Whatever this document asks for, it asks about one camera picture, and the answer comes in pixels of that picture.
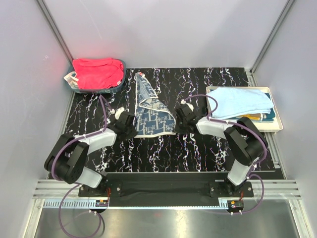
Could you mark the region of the light blue towel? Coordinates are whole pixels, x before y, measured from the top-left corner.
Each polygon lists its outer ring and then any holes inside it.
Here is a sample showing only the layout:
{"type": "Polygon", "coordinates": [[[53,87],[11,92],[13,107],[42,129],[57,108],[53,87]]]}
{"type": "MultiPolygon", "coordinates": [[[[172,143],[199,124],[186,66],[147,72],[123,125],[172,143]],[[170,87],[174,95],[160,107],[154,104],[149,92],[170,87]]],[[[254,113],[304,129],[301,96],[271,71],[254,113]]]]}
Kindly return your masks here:
{"type": "Polygon", "coordinates": [[[207,93],[212,117],[229,119],[245,114],[270,113],[271,99],[257,89],[217,88],[207,93]]]}

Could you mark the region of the white blue patterned towel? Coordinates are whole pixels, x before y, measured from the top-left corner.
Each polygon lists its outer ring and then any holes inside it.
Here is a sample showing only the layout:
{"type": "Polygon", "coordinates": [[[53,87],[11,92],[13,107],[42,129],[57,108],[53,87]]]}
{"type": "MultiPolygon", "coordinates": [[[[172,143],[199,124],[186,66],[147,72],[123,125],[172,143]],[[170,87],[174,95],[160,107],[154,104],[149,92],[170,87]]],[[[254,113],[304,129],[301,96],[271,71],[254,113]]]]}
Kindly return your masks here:
{"type": "Polygon", "coordinates": [[[137,138],[174,135],[175,118],[162,103],[145,74],[138,72],[136,82],[135,129],[137,138]]]}

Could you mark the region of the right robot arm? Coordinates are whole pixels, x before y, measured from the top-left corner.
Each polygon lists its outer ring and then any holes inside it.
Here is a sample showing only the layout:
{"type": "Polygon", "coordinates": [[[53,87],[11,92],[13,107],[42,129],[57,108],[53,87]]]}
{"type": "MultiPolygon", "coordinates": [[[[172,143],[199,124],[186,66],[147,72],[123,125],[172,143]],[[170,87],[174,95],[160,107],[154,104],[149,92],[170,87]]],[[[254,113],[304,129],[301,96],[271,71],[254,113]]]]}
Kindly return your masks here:
{"type": "Polygon", "coordinates": [[[250,177],[256,163],[267,156],[266,139],[247,117],[236,122],[202,117],[195,114],[190,104],[184,104],[176,109],[175,132],[199,133],[226,139],[234,162],[220,188],[229,196],[234,197],[242,192],[243,184],[250,177]]]}

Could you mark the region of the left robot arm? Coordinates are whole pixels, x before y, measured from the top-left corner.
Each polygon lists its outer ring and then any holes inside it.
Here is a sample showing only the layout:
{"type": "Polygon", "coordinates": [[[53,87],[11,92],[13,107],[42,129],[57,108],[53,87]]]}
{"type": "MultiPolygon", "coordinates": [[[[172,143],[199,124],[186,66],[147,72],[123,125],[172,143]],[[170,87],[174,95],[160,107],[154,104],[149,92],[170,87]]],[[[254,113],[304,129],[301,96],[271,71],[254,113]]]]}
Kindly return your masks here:
{"type": "Polygon", "coordinates": [[[80,136],[62,134],[44,163],[45,170],[56,180],[81,184],[94,196],[109,194],[111,189],[107,187],[106,177],[86,167],[87,157],[104,147],[113,146],[117,141],[135,137],[135,119],[129,112],[117,112],[114,121],[98,131],[80,136]]]}

